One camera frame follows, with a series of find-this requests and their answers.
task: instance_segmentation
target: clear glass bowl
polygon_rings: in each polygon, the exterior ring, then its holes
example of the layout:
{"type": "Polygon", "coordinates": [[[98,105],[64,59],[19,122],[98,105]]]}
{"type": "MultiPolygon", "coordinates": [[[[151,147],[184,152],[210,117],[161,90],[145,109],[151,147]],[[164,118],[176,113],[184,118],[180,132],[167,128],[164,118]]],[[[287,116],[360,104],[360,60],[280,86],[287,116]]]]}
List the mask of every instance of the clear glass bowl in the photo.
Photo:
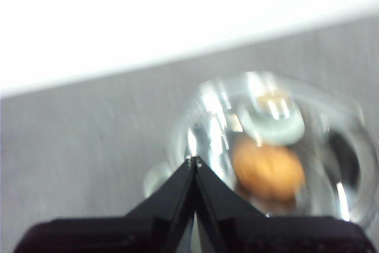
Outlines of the clear glass bowl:
{"type": "Polygon", "coordinates": [[[359,105],[303,81],[246,72],[202,84],[172,133],[171,169],[188,155],[267,216],[333,216],[365,227],[376,213],[377,149],[359,105]],[[263,200],[240,186],[232,153],[243,134],[296,153],[305,184],[293,202],[263,200]]]}

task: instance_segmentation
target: white background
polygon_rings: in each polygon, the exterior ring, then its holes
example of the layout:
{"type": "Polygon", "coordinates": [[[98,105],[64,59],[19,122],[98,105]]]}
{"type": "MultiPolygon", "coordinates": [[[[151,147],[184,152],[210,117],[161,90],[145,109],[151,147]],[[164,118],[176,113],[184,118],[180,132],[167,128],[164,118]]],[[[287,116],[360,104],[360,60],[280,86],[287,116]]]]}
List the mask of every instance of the white background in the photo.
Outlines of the white background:
{"type": "Polygon", "coordinates": [[[376,13],[379,0],[0,0],[3,96],[376,13]]]}

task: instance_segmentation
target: gray table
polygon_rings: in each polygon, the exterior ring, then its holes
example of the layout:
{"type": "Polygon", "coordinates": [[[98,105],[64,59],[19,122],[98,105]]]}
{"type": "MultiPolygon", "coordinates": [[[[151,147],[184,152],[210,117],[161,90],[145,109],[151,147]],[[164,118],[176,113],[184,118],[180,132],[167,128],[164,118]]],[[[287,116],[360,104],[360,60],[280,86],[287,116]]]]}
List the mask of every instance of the gray table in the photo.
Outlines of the gray table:
{"type": "Polygon", "coordinates": [[[142,201],[182,103],[209,78],[269,70],[344,91],[379,135],[378,41],[369,18],[3,99],[2,252],[33,223],[121,215],[142,201]]]}

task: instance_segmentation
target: orange object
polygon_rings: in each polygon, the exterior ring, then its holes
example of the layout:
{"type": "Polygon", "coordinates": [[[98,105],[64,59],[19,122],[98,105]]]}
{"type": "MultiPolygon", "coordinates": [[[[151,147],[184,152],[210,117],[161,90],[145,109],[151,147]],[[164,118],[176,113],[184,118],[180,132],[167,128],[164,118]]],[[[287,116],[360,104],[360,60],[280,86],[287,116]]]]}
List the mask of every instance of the orange object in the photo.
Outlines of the orange object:
{"type": "Polygon", "coordinates": [[[258,146],[247,136],[236,142],[233,167],[241,186],[263,199],[294,200],[305,183],[303,167],[294,152],[283,146],[258,146]]]}

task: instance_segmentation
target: black tool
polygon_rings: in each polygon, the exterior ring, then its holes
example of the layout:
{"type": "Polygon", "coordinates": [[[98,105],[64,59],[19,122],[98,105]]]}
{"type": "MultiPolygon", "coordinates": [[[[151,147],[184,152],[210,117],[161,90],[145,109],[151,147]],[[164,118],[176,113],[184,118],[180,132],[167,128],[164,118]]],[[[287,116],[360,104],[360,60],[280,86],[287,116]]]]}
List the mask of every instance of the black tool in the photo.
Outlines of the black tool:
{"type": "Polygon", "coordinates": [[[189,252],[195,212],[205,252],[375,252],[353,223],[332,217],[265,217],[200,158],[191,158],[126,216],[35,225],[15,253],[189,252]]]}

